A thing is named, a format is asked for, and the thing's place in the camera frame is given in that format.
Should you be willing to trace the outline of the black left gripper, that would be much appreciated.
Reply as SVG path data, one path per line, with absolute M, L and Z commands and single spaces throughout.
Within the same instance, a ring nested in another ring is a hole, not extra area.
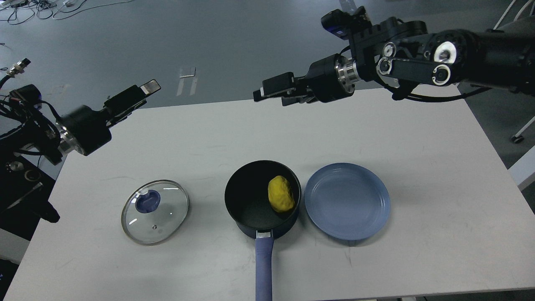
M 56 128 L 60 133 L 59 151 L 64 156 L 73 151 L 82 156 L 95 152 L 112 139 L 107 126 L 125 120 L 134 110 L 145 105 L 149 96 L 160 90 L 161 86 L 155 79 L 141 86 L 134 84 L 105 101 L 104 118 L 100 111 L 86 105 L 60 116 L 56 120 Z

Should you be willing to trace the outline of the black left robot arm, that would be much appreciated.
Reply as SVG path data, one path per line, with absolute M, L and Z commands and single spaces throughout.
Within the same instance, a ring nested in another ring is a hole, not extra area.
M 48 201 L 51 179 L 25 156 L 57 165 L 71 152 L 88 156 L 109 143 L 111 128 L 147 103 L 161 89 L 155 80 L 132 85 L 105 101 L 101 110 L 86 105 L 63 116 L 33 84 L 12 90 L 1 100 L 1 116 L 19 124 L 1 135 L 1 212 L 21 205 L 51 223 L 59 213 Z

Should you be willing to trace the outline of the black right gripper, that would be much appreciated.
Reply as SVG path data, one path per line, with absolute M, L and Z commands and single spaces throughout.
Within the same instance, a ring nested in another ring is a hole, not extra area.
M 259 102 L 281 97 L 284 107 L 317 101 L 328 103 L 351 97 L 355 92 L 355 84 L 355 61 L 334 54 L 313 62 L 307 74 L 296 78 L 296 81 L 292 72 L 263 80 L 260 89 L 253 91 L 253 100 Z

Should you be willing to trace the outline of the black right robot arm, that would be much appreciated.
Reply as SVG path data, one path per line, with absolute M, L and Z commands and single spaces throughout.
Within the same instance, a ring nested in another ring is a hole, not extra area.
M 492 88 L 534 95 L 533 16 L 507 31 L 429 33 L 418 20 L 390 17 L 373 25 L 360 6 L 353 13 L 331 11 L 321 24 L 348 41 L 351 57 L 336 53 L 312 63 L 302 77 L 286 72 L 266 79 L 254 101 L 328 103 L 351 97 L 358 82 L 376 82 L 396 101 L 449 102 Z

